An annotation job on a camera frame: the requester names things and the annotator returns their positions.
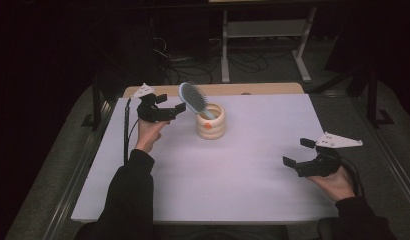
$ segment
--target table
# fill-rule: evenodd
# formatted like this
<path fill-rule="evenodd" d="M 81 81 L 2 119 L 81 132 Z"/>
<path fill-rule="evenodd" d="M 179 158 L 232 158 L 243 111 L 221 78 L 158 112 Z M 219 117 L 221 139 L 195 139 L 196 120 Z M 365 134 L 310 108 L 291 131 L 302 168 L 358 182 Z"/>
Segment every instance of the table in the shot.
<path fill-rule="evenodd" d="M 323 134 L 309 96 L 299 84 L 199 87 L 209 102 L 225 108 L 227 130 L 220 139 L 201 139 L 189 110 L 162 130 L 162 138 L 150 153 L 156 161 L 152 170 L 156 224 L 291 224 L 337 215 L 333 202 L 316 185 L 282 163 L 282 155 L 313 159 L 315 151 L 300 146 L 299 139 L 317 139 Z M 157 95 L 169 94 L 159 107 L 180 103 L 173 97 L 177 86 L 156 89 Z M 124 96 L 134 90 L 128 88 Z M 123 164 L 127 100 L 121 98 L 115 106 L 72 214 L 75 221 L 97 220 L 108 185 Z M 139 102 L 132 99 L 130 126 Z M 129 146 L 134 146 L 135 140 L 132 138 Z"/>

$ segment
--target cable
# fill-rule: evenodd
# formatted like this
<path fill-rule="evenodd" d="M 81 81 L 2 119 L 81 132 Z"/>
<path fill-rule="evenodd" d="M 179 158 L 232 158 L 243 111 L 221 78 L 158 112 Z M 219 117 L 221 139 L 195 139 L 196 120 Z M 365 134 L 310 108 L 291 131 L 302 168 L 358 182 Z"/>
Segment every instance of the cable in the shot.
<path fill-rule="evenodd" d="M 128 124 L 130 121 L 130 102 L 131 98 L 128 98 L 126 107 L 124 109 L 124 164 L 128 162 L 128 144 L 129 144 L 129 136 L 128 136 Z"/>
<path fill-rule="evenodd" d="M 343 167 L 347 170 L 349 176 L 353 179 L 351 179 L 353 181 L 353 187 L 354 187 L 354 193 L 358 196 L 362 196 L 365 197 L 365 192 L 364 192 L 364 185 L 361 182 L 361 178 L 360 178 L 360 173 L 358 171 L 357 166 L 348 158 L 346 157 L 342 157 L 342 159 L 345 159 L 349 165 L 346 164 L 342 164 Z"/>

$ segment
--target hand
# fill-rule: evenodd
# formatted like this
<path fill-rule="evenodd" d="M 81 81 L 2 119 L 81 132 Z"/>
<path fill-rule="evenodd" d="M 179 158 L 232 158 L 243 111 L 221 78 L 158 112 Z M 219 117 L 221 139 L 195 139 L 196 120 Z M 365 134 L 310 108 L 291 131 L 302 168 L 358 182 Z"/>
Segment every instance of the hand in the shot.
<path fill-rule="evenodd" d="M 327 177 L 312 176 L 307 178 L 315 182 L 335 202 L 355 197 L 351 179 L 343 166 L 336 173 Z"/>
<path fill-rule="evenodd" d="M 161 129 L 168 123 L 170 122 L 150 123 L 139 119 L 137 143 L 134 148 L 149 153 L 153 144 L 161 138 Z"/>

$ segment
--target white cup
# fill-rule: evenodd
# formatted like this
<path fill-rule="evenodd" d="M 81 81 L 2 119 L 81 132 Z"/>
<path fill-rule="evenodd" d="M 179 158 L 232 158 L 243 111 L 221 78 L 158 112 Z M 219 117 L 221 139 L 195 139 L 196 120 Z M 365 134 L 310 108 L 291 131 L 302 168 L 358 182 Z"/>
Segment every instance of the white cup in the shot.
<path fill-rule="evenodd" d="M 208 119 L 205 114 L 196 114 L 196 131 L 203 139 L 214 140 L 224 135 L 226 131 L 226 113 L 224 108 L 216 103 L 209 103 L 207 106 L 216 118 Z"/>

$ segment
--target floor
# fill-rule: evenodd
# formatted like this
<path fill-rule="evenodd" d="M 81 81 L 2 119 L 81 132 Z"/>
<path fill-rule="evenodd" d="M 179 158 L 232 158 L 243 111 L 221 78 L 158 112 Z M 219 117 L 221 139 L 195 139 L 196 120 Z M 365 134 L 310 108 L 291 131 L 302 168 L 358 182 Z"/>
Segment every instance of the floor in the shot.
<path fill-rule="evenodd" d="M 338 75 L 324 70 L 334 42 L 332 39 L 309 41 L 303 56 L 312 78 L 307 84 L 302 82 L 290 53 L 296 47 L 297 39 L 233 42 L 229 49 L 231 82 L 298 82 L 305 91 L 313 89 Z M 212 44 L 208 61 L 198 62 L 182 55 L 172 59 L 172 70 L 167 70 L 165 84 L 187 80 L 198 84 L 220 83 L 219 44 Z M 375 129 L 365 118 L 366 91 L 358 98 L 348 97 L 345 89 L 349 81 L 346 79 L 321 94 L 310 95 L 310 98 L 325 131 L 363 140 L 363 148 L 342 150 L 341 154 L 353 159 L 360 169 L 368 201 L 375 212 L 389 219 L 398 239 L 409 240 L 410 117 L 401 108 L 395 94 L 379 83 L 378 109 L 387 110 L 395 124 Z M 104 124 L 92 131 L 92 127 L 83 124 L 86 116 L 92 114 L 91 87 L 80 96 L 7 239 L 73 239 L 82 224 L 69 217 L 111 113 L 112 103 L 105 104 Z M 288 226 L 290 238 L 306 240 L 316 237 L 315 224 Z"/>

